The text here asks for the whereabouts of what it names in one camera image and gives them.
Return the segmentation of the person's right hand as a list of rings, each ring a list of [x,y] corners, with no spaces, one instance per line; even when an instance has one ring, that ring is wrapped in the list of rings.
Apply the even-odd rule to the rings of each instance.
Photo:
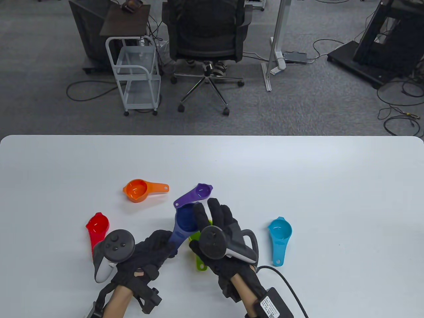
[[[221,205],[216,198],[211,197],[208,199],[207,205],[214,226],[219,227],[224,232],[229,232],[230,225],[238,224],[237,220],[233,218],[229,207]],[[189,247],[219,277],[220,288],[227,292],[225,295],[227,298],[235,297],[235,302],[241,300],[241,292],[236,291],[235,284],[231,282],[231,278],[236,274],[241,276],[257,298],[261,298],[266,294],[266,290],[261,285],[252,264],[227,256],[221,259],[211,259],[201,251],[199,241],[196,240],[191,241]]]

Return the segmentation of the person's left hand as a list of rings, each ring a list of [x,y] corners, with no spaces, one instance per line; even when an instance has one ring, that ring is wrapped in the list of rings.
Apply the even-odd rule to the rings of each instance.
[[[134,291],[136,284],[147,285],[155,280],[163,263],[174,257],[175,244],[169,241],[171,235],[171,231],[159,229],[136,244],[132,256],[116,266],[117,273],[111,282]]]

